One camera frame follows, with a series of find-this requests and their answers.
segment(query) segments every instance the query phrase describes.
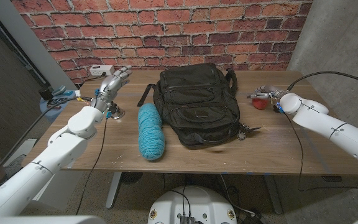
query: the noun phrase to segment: black backpack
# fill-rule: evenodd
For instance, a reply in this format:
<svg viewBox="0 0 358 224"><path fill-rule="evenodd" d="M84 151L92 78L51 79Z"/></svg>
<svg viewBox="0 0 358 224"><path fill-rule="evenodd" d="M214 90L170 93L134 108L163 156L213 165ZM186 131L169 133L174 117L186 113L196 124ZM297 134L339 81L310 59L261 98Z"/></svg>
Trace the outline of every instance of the black backpack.
<svg viewBox="0 0 358 224"><path fill-rule="evenodd" d="M227 71L224 76L215 64L204 63L160 74L154 104L184 146L217 145L238 134L237 78Z"/></svg>

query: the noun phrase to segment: backpack strap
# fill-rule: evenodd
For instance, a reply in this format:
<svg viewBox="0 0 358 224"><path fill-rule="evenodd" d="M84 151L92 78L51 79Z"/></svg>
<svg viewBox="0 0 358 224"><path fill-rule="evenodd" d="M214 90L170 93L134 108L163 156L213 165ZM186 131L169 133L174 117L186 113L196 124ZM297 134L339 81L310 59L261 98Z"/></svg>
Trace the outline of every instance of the backpack strap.
<svg viewBox="0 0 358 224"><path fill-rule="evenodd" d="M139 102L137 103L137 107L141 107L144 104L144 101L146 100L147 94L149 94L150 89L153 87L153 89L155 88L155 84L148 84L142 98L139 100Z"/></svg>
<svg viewBox="0 0 358 224"><path fill-rule="evenodd" d="M234 73L234 70L232 68L228 68L226 69L227 74L226 74L226 80L228 83L230 83L230 79L233 80L233 84L230 88L230 93L231 95L236 95L236 91L237 91L237 77L236 77L236 73Z"/></svg>

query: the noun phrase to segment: brick wall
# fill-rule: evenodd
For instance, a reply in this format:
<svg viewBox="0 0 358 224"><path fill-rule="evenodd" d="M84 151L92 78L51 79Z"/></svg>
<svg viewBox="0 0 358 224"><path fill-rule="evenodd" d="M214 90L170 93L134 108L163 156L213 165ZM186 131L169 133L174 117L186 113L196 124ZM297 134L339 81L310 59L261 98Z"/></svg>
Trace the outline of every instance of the brick wall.
<svg viewBox="0 0 358 224"><path fill-rule="evenodd" d="M311 1L12 0L74 83L93 64L285 70Z"/></svg>

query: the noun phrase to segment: gray wall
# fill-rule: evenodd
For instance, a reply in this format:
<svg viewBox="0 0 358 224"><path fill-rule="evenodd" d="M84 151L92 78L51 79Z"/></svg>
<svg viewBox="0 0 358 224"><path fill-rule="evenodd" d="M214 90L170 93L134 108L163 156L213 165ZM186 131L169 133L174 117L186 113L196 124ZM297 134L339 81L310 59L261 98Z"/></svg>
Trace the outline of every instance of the gray wall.
<svg viewBox="0 0 358 224"><path fill-rule="evenodd" d="M358 77L358 1L314 0L287 70L323 70ZM358 81L338 75L308 78L336 114L358 127Z"/></svg>

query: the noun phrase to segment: red object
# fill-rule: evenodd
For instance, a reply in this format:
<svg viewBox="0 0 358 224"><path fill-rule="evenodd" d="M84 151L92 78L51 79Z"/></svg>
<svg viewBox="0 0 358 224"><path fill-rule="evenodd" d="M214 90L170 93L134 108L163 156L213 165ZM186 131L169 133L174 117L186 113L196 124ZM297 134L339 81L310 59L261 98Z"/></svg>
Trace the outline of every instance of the red object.
<svg viewBox="0 0 358 224"><path fill-rule="evenodd" d="M258 110L264 110L269 103L268 100L254 98L252 99L252 105Z"/></svg>

